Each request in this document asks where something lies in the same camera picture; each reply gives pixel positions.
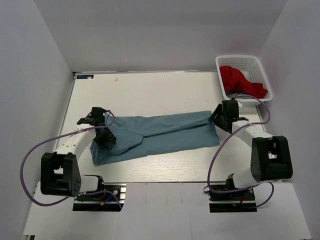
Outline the blue-grey t-shirt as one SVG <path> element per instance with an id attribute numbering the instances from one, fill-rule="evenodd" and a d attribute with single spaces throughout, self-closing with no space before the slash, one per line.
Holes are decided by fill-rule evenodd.
<path id="1" fill-rule="evenodd" d="M 107 119 L 116 137 L 112 149 L 101 149 L 93 142 L 90 153 L 97 166 L 179 151 L 215 147 L 220 144 L 211 111 L 159 116 L 117 116 Z"/>

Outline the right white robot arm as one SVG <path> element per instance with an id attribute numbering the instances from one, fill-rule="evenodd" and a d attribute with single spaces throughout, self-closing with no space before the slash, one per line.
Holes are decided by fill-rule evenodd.
<path id="1" fill-rule="evenodd" d="M 212 193 L 226 194 L 236 200 L 244 191 L 262 183 L 292 178 L 294 170 L 289 143 L 286 137 L 271 135 L 259 129 L 265 122 L 250 122 L 240 117 L 239 104 L 235 99 L 218 104 L 209 122 L 229 133 L 213 156 L 207 174 L 207 187 Z M 211 171 L 219 152 L 231 137 L 237 137 L 251 149 L 250 165 L 245 170 L 232 173 L 221 190 L 210 185 Z"/>

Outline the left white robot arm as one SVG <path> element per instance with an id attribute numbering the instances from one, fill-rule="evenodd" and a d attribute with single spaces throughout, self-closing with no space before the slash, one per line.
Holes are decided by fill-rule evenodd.
<path id="1" fill-rule="evenodd" d="M 111 150 L 116 137 L 107 123 L 111 111 L 93 107 L 86 117 L 80 118 L 76 130 L 54 152 L 46 152 L 41 158 L 40 190 L 44 195 L 76 197 L 89 193 L 99 200 L 105 196 L 103 178 L 80 173 L 78 160 L 86 147 L 94 143 L 101 150 Z"/>

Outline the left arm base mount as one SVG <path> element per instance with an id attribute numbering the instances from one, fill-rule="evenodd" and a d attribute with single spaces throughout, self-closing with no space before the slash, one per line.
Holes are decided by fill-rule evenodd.
<path id="1" fill-rule="evenodd" d="M 126 199 L 126 183 L 103 183 L 101 193 L 82 194 L 73 202 L 74 212 L 120 212 Z"/>

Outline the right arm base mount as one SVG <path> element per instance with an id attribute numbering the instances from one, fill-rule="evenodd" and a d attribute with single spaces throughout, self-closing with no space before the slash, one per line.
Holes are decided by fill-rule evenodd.
<path id="1" fill-rule="evenodd" d="M 233 193 L 214 193 L 205 186 L 203 192 L 209 196 L 210 213 L 257 212 L 256 198 L 252 189 Z"/>

